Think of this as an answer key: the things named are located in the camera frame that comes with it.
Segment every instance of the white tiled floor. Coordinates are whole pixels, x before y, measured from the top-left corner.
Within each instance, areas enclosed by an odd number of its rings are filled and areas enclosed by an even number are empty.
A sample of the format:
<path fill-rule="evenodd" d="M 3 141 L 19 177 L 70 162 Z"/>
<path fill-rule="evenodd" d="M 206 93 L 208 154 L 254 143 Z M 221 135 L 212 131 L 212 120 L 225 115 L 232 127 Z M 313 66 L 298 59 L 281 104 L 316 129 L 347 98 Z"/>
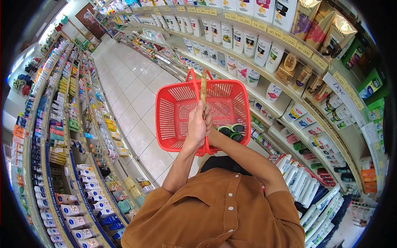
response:
<path fill-rule="evenodd" d="M 108 35 L 102 37 L 102 43 L 92 57 L 120 128 L 147 171 L 161 186 L 178 153 L 166 152 L 157 143 L 154 103 L 156 93 L 162 86 L 177 83 L 179 80 L 132 48 L 115 42 Z M 252 140 L 248 146 L 264 156 L 267 155 Z M 198 157 L 195 157 L 190 177 L 199 169 L 197 160 Z"/>

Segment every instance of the wooden door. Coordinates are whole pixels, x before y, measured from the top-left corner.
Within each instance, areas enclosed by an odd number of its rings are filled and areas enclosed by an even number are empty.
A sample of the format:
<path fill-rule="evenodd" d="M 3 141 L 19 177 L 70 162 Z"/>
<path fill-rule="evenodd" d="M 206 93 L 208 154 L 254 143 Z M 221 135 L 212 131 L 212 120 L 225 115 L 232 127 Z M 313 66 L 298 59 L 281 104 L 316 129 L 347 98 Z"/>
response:
<path fill-rule="evenodd" d="M 75 17 L 86 27 L 95 37 L 100 39 L 104 33 L 99 29 L 97 23 L 92 23 L 89 19 L 84 18 L 84 14 L 87 13 L 87 9 L 94 13 L 93 6 L 91 4 L 87 4 L 84 6 L 76 15 Z"/>

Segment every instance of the red plastic basket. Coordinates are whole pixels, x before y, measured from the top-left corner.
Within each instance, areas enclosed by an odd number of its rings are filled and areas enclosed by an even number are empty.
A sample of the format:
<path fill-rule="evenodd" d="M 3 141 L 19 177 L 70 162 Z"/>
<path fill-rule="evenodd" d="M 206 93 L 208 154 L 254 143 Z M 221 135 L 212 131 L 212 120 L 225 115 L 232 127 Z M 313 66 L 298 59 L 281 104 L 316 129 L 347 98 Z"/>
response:
<path fill-rule="evenodd" d="M 237 80 L 207 79 L 206 102 L 211 107 L 214 126 L 240 123 L 244 125 L 244 136 L 240 142 L 247 145 L 250 139 L 248 95 L 245 86 Z M 193 69 L 186 76 L 186 82 L 166 85 L 156 95 L 156 138 L 159 146 L 167 152 L 180 152 L 187 135 L 189 113 L 200 100 L 201 79 L 197 80 Z M 214 154 L 220 149 L 208 145 L 208 138 L 197 150 L 197 156 Z"/>

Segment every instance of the pink bottle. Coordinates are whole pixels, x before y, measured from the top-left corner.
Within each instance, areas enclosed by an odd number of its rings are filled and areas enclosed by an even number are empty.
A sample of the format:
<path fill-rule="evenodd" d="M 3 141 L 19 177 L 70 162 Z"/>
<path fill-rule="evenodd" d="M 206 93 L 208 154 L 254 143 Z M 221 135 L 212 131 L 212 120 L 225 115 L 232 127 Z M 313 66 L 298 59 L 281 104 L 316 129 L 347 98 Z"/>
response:
<path fill-rule="evenodd" d="M 311 158 L 315 158 L 316 157 L 316 155 L 314 155 L 313 153 L 306 153 L 306 154 L 304 154 L 303 155 L 303 158 L 304 159 L 311 159 Z"/>
<path fill-rule="evenodd" d="M 291 135 L 289 135 L 289 136 L 287 137 L 287 142 L 288 142 L 289 144 L 293 144 L 293 143 L 296 143 L 296 142 L 298 142 L 298 141 L 300 141 L 300 139 L 299 139 L 295 134 L 291 134 Z"/>

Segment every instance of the man's hand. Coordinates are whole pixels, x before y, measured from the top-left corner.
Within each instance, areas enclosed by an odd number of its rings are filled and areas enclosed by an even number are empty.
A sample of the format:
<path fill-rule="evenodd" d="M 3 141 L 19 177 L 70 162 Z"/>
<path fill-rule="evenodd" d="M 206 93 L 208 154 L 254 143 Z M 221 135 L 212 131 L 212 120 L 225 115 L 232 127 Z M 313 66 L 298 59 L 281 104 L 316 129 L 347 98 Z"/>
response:
<path fill-rule="evenodd" d="M 210 134 L 212 127 L 212 114 L 210 107 L 200 100 L 197 107 L 189 113 L 189 122 L 187 127 L 187 136 L 184 146 L 189 146 L 195 151 L 204 144 L 205 136 Z"/>

